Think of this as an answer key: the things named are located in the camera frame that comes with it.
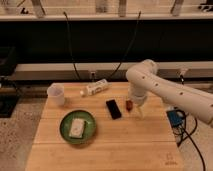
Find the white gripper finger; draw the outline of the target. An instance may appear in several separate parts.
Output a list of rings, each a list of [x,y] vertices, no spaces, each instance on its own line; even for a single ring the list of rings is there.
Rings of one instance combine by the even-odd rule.
[[[143,114],[143,111],[142,111],[142,107],[141,106],[137,106],[137,111],[138,111],[138,114],[140,116],[141,119],[144,118],[144,114]]]

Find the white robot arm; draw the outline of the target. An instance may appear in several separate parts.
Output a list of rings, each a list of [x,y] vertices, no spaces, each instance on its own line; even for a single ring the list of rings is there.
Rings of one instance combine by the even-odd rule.
[[[213,94],[160,78],[157,71],[157,64],[150,59],[130,67],[126,72],[129,98],[143,105],[150,91],[213,128]]]

